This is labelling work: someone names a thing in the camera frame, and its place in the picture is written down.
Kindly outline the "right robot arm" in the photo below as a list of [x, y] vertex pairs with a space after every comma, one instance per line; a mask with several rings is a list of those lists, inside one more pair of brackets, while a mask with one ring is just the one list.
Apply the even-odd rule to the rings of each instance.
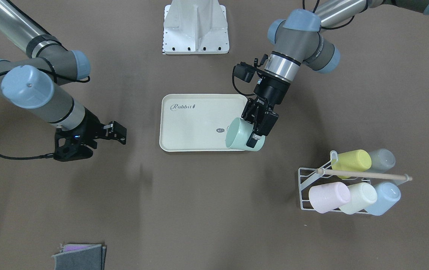
[[89, 157], [97, 140], [126, 144], [125, 127], [101, 123], [62, 89], [71, 82], [89, 82], [91, 66], [82, 51], [69, 51], [10, 0], [0, 0], [0, 31], [27, 55], [20, 61], [0, 59], [0, 97], [56, 128], [57, 157]]

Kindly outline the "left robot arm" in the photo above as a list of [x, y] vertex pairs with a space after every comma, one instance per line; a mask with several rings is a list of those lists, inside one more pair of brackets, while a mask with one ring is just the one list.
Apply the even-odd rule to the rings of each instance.
[[259, 76], [254, 92], [240, 118], [230, 124], [226, 147], [257, 152], [272, 130], [279, 115], [274, 106], [281, 104], [301, 65], [326, 74], [339, 64], [341, 55], [335, 45], [323, 38], [321, 31], [342, 27], [369, 8], [392, 5], [429, 16], [429, 0], [329, 0], [312, 10], [293, 10], [287, 19], [274, 21], [267, 37], [274, 48], [253, 65], [241, 62], [234, 66], [232, 77], [250, 82]]

